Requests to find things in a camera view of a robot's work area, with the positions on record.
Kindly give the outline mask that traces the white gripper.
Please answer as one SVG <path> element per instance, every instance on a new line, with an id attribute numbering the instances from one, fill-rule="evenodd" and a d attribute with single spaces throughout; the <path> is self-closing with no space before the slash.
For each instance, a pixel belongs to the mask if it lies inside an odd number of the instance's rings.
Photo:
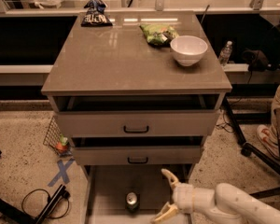
<path id="1" fill-rule="evenodd" d="M 161 169 L 161 173 L 168 179 L 169 186 L 173 190 L 174 203 L 167 202 L 160 212 L 151 219 L 151 224 L 161 224 L 178 214 L 178 210 L 182 213 L 193 212 L 193 193 L 194 187 L 190 184 L 180 183 L 176 175 L 168 169 Z"/>

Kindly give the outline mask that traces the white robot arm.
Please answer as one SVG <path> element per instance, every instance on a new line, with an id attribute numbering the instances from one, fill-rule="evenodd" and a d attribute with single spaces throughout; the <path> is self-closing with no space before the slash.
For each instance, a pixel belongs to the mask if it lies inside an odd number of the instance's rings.
<path id="1" fill-rule="evenodd" d="M 173 191 L 173 203 L 167 202 L 152 218 L 152 224 L 179 213 L 200 213 L 216 224 L 242 224 L 244 219 L 252 224 L 280 224 L 280 211 L 263 203 L 228 183 L 220 183 L 215 189 L 195 188 L 181 183 L 169 170 L 161 169 Z"/>

